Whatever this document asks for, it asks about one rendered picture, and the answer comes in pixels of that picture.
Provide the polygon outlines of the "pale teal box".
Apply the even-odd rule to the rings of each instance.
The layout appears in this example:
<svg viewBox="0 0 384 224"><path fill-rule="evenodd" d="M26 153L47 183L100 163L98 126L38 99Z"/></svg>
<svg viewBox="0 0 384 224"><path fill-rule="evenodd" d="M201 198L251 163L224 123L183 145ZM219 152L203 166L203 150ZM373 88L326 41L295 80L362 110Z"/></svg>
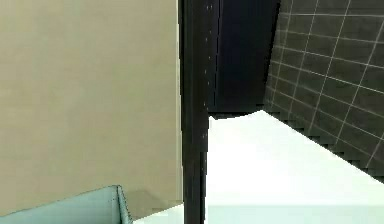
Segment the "pale teal box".
<svg viewBox="0 0 384 224"><path fill-rule="evenodd" d="M133 224L120 185L0 216L0 224Z"/></svg>

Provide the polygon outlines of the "black room door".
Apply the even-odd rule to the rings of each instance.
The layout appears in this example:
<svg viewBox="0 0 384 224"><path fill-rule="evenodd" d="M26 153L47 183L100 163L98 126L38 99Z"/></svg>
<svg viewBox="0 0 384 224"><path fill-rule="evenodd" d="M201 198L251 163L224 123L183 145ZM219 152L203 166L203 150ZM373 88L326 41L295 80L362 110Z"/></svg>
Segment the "black room door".
<svg viewBox="0 0 384 224"><path fill-rule="evenodd" d="M204 224L208 127L262 109L281 0L177 0L183 224Z"/></svg>

